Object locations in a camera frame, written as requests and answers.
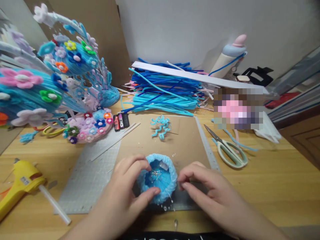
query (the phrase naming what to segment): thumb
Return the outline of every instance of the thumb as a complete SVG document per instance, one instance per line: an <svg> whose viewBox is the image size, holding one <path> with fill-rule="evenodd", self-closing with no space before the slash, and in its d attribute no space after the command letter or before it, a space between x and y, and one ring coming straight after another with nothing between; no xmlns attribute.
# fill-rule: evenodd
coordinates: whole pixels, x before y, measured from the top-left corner
<svg viewBox="0 0 320 240"><path fill-rule="evenodd" d="M196 202L196 204L201 207L207 214L211 215L210 212L217 207L217 202L209 198L206 194L201 192L198 188L189 182L184 182L181 184L184 190L187 191L189 196Z"/></svg>
<svg viewBox="0 0 320 240"><path fill-rule="evenodd" d="M153 197L160 193L160 188L152 187L147 191L141 193L139 197L137 197L134 203L131 205L132 211L136 212L139 215L152 201Z"/></svg>

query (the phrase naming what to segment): green scissors handle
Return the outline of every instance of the green scissors handle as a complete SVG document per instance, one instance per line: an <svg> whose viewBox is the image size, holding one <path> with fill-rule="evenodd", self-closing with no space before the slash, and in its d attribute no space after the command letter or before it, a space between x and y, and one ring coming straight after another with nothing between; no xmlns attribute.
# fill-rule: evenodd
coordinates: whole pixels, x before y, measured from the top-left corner
<svg viewBox="0 0 320 240"><path fill-rule="evenodd" d="M227 165L232 168L242 168L248 164L248 158L241 148L231 142L227 142L225 140L221 141L222 142L217 141L218 153ZM233 149L238 150L242 158L240 158ZM224 151L232 159L233 163L226 159L222 151Z"/></svg>

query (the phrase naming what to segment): yellow glue gun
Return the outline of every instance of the yellow glue gun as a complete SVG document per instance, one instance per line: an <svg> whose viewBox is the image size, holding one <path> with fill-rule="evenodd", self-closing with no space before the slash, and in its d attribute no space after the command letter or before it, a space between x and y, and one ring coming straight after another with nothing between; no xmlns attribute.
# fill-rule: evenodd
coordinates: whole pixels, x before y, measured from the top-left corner
<svg viewBox="0 0 320 240"><path fill-rule="evenodd" d="M39 170L30 162L20 161L17 158L12 172L15 175L13 186L2 193L5 196L0 201L0 222L25 193L35 192L46 182Z"/></svg>

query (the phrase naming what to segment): gray cutting mat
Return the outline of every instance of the gray cutting mat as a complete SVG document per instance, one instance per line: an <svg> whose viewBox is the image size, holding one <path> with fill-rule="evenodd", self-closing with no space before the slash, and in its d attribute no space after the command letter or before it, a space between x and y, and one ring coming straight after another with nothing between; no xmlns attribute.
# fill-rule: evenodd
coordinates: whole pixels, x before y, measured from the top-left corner
<svg viewBox="0 0 320 240"><path fill-rule="evenodd" d="M220 171L219 165L216 162L199 120L197 117L195 118L210 166L212 169L217 169ZM106 137L98 142L86 144L86 146L83 148L76 166L74 167L67 185L58 201L67 214L88 213L99 198L103 188L110 180L121 141L116 143L113 147L111 147L93 162L88 161L88 159L90 156L93 156L96 151L101 150L104 146L107 146L112 139L114 139L116 136L119 136L121 132L122 131L115 132L113 129L111 129ZM207 191L206 187L201 183L193 184L201 191ZM140 190L136 184L133 188L133 192L136 196L140 193ZM199 207L193 202L193 200L185 191L181 192L176 189L176 191L174 191L172 194L172 200L173 203L171 202L171 199L168 199L165 203L163 203L162 206L157 206L154 204L149 205L147 210L164 211L164 209L166 209L167 211L178 211L199 209Z"/></svg>

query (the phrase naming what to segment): white bottle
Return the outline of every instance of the white bottle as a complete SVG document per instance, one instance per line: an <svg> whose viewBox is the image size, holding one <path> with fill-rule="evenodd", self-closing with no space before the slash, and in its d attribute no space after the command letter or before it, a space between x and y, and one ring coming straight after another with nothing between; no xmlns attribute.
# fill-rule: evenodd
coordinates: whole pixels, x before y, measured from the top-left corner
<svg viewBox="0 0 320 240"><path fill-rule="evenodd" d="M242 34L239 37L236 38L234 43L227 44L224 46L222 53L220 54L217 62L214 64L213 68L211 69L210 73L218 70L219 68L222 68L223 66L227 65L228 63L232 62L232 60L239 57L241 54L243 54L246 51L246 47L244 46L244 41L246 40L247 35ZM229 66L211 74L211 77L217 77L217 78L223 78L228 71L236 65L237 61L234 61Z"/></svg>

